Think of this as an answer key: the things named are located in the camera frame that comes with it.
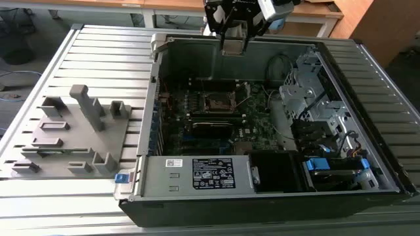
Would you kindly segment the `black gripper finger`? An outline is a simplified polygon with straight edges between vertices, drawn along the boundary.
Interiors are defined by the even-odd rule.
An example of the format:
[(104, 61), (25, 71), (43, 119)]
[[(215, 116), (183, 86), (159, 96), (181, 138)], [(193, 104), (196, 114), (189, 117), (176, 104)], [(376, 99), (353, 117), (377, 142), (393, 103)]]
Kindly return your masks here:
[(243, 40), (243, 53), (247, 51), (251, 35), (252, 35), (252, 11), (249, 8), (245, 10), (245, 22), (244, 22), (244, 29), (245, 29), (245, 34), (244, 34), (244, 40)]
[(236, 7), (231, 8), (229, 13), (220, 21), (219, 35), (220, 35), (220, 51), (225, 54), (227, 40), (236, 37), (237, 26), (235, 25)]

